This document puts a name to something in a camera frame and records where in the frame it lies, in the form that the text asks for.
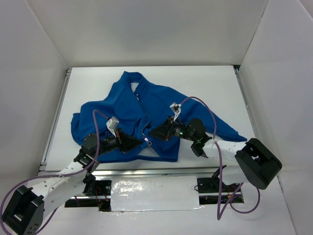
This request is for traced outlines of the silver zipper pull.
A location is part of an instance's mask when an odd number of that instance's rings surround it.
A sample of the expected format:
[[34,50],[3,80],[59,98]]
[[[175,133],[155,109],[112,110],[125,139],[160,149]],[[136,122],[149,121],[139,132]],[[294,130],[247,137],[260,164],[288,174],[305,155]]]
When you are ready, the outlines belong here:
[[152,142],[145,136],[145,134],[142,134],[143,139],[145,140],[145,142],[147,143],[148,146],[152,145]]

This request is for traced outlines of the blue zip-up fleece jacket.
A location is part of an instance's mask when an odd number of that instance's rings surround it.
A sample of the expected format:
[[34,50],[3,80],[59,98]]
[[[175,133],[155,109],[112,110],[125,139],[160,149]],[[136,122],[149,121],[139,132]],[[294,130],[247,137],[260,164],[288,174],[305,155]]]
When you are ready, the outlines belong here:
[[[94,125],[92,112],[98,110],[105,116],[116,117],[118,127],[143,144],[130,152],[122,154],[117,150],[98,157],[101,163],[121,163],[135,160],[176,162],[179,155],[180,140],[177,137],[169,141],[152,138],[148,133],[161,125],[168,116],[173,115],[170,105],[183,103],[179,118],[188,123],[192,118],[199,118],[208,133],[215,133],[224,141],[242,142],[247,139],[229,126],[201,103],[190,99],[180,92],[166,86],[149,82],[138,72],[123,72],[121,78],[113,83],[108,96],[104,100],[90,101],[81,106],[80,112],[74,113],[71,121],[73,140],[82,145],[85,137],[99,132],[104,139],[111,133],[107,129],[106,120],[101,118]],[[148,146],[142,134],[152,142]]]

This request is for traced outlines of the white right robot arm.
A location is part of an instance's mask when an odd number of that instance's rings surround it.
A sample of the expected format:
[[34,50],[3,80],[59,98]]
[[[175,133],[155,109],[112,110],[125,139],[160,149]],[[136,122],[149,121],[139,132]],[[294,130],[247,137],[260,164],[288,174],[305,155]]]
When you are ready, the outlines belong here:
[[168,117],[149,135],[161,141],[169,141],[172,137],[192,141],[191,149],[198,157],[236,162],[236,165],[222,165],[213,174],[213,187],[217,191],[240,183],[251,183],[257,189],[265,190],[282,169],[282,163],[260,140],[215,141],[206,134],[199,118],[193,118],[185,125],[179,119]]

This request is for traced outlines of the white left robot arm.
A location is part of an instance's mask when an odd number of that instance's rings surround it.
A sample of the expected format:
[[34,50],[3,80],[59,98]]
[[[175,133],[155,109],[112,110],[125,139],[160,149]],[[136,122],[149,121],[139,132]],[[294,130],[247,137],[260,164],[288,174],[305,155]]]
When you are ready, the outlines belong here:
[[89,134],[73,161],[56,175],[41,176],[41,183],[27,187],[21,183],[1,208],[2,228],[9,227],[18,235],[35,235],[43,220],[56,209],[79,194],[91,195],[96,183],[93,172],[99,166],[99,155],[114,150],[125,154],[140,146],[142,141],[115,129],[115,135],[100,140],[97,134]]

